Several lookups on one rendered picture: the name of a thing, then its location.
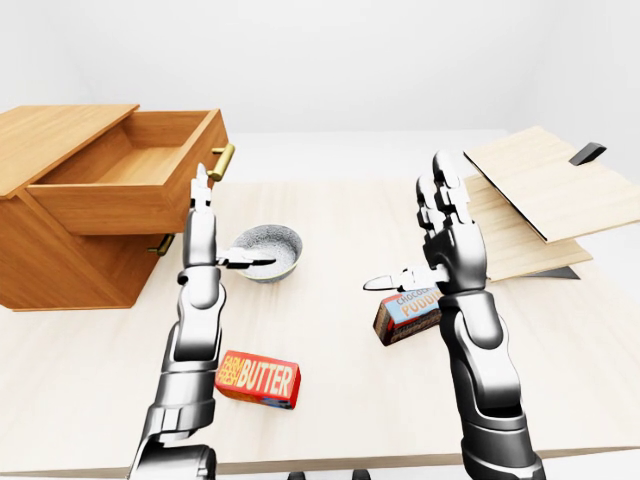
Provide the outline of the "closed wooden drawer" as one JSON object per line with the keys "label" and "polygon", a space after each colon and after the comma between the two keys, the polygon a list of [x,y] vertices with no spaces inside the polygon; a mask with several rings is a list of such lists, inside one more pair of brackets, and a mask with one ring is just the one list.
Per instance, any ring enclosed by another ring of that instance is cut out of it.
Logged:
{"label": "closed wooden drawer", "polygon": [[106,297],[92,307],[132,307],[160,259],[148,249],[159,247],[164,237],[165,234],[75,236],[89,262],[115,288],[115,298]]}

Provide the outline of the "grey speckled bowl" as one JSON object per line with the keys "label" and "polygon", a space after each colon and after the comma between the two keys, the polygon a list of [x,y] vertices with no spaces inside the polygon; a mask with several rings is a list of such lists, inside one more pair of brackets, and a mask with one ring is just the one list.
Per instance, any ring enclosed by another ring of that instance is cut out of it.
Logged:
{"label": "grey speckled bowl", "polygon": [[278,224],[253,227],[239,235],[233,247],[258,250],[276,261],[265,266],[251,266],[239,273],[258,283],[274,283],[289,276],[297,266],[302,254],[303,243],[291,228]]}

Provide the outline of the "large pale wooden board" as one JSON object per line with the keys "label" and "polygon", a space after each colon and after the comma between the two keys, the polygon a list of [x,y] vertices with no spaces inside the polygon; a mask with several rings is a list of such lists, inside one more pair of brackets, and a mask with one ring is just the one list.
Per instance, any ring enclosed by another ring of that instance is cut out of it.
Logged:
{"label": "large pale wooden board", "polygon": [[640,186],[539,126],[465,152],[547,243],[640,222]]}

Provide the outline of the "wooden cabinet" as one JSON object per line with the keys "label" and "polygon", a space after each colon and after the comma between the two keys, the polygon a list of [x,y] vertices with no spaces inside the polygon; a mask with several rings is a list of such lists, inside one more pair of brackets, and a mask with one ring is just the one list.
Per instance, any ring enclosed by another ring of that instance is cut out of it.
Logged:
{"label": "wooden cabinet", "polygon": [[0,113],[0,305],[93,309],[115,288],[27,189],[134,112],[135,104],[19,106]]}

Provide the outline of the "open wooden drawer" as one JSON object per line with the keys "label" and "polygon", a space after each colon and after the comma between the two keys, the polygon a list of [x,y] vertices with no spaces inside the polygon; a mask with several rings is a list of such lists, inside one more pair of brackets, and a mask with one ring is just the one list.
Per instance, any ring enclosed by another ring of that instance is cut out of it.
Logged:
{"label": "open wooden drawer", "polygon": [[218,110],[134,112],[27,191],[72,234],[180,232],[198,164],[227,143]]}

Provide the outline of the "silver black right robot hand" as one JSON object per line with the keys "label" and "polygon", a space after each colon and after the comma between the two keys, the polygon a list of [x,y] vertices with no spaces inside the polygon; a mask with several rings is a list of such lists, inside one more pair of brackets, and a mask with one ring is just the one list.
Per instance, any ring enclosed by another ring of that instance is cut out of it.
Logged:
{"label": "silver black right robot hand", "polygon": [[371,279],[363,285],[365,290],[405,292],[436,286],[446,295],[485,288],[486,249],[469,213],[466,186],[444,151],[435,153],[432,171],[416,181],[417,219],[425,230],[427,263]]}

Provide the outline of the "chocolate pudding box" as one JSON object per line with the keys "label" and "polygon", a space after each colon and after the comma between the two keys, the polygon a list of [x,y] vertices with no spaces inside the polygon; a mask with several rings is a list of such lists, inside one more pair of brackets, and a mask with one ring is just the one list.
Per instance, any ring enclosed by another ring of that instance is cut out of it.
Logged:
{"label": "chocolate pudding box", "polygon": [[438,288],[418,289],[387,297],[380,302],[373,329],[384,346],[427,330],[440,322]]}

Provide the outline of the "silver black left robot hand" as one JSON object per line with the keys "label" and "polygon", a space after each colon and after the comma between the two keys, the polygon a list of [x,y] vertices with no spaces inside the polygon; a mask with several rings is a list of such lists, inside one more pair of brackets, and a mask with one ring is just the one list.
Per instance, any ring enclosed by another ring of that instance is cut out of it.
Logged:
{"label": "silver black left robot hand", "polygon": [[276,262],[263,251],[231,247],[217,251],[216,216],[211,208],[212,189],[205,166],[199,163],[196,176],[191,180],[190,207],[183,240],[183,265],[224,266],[229,269],[247,269],[252,265],[266,266]]}

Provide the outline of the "red butter box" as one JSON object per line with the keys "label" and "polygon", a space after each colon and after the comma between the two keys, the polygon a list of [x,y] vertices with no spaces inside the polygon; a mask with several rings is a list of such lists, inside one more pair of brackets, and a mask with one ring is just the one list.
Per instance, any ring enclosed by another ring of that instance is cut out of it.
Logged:
{"label": "red butter box", "polygon": [[216,378],[216,388],[226,397],[275,408],[293,410],[301,384],[297,363],[228,350]]}

